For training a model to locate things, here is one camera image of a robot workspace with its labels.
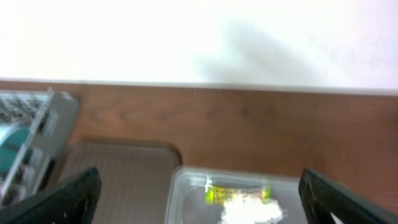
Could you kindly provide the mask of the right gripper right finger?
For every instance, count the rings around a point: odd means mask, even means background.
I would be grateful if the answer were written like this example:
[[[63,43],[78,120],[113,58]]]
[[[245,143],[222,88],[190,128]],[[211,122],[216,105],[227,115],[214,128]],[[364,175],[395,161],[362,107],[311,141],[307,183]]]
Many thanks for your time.
[[[310,224],[343,223],[397,224],[397,215],[343,185],[313,170],[304,169],[298,191]]]

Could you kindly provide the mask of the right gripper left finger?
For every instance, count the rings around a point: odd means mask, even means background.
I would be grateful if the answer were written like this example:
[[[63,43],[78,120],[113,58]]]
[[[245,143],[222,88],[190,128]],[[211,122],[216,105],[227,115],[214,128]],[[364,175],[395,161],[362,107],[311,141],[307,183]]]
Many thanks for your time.
[[[17,204],[1,210],[1,223],[87,223],[93,221],[101,177],[90,167]]]

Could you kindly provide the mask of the white napkin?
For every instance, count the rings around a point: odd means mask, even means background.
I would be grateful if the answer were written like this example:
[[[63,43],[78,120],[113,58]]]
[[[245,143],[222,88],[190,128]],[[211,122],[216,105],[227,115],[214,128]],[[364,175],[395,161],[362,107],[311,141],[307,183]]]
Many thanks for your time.
[[[224,203],[220,224],[273,224],[285,217],[277,200],[237,196]]]

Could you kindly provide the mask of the light blue bowl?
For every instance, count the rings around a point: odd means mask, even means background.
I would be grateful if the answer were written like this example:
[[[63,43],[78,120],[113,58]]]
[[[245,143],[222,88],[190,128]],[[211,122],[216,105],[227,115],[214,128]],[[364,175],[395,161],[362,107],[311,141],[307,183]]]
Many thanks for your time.
[[[29,133],[29,127],[22,124],[1,124],[1,180],[8,175]]]

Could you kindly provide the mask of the yellow green snack wrapper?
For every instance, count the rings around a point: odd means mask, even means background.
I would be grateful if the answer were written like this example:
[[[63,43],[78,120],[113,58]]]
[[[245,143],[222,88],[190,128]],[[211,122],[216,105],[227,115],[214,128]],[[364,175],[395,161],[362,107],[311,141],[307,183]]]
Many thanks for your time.
[[[268,187],[239,189],[209,185],[205,187],[205,204],[224,205],[237,197],[254,197],[266,202],[270,199],[270,195],[271,191]]]

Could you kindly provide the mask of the clear plastic waste bin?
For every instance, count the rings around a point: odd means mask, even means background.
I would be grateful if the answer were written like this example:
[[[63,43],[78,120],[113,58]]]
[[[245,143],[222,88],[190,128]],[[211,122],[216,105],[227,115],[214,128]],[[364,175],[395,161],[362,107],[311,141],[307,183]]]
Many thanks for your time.
[[[169,224],[306,223],[297,179],[178,168],[170,186]]]

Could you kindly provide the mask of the brown serving tray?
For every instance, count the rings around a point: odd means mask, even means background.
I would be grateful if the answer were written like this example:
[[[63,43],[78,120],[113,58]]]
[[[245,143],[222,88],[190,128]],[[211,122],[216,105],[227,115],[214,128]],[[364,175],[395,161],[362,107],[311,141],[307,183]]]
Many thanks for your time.
[[[98,169],[102,188],[93,223],[160,224],[180,164],[180,154],[167,144],[87,141],[70,146],[60,177]]]

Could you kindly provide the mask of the grey plastic dish rack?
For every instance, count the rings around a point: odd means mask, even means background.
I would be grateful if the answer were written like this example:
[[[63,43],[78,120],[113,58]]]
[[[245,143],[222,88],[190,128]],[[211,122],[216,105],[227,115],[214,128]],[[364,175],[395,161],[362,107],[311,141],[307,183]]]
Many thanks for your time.
[[[79,102],[64,91],[1,90],[1,124],[22,124],[30,133],[4,180],[1,207],[44,188],[75,124]]]

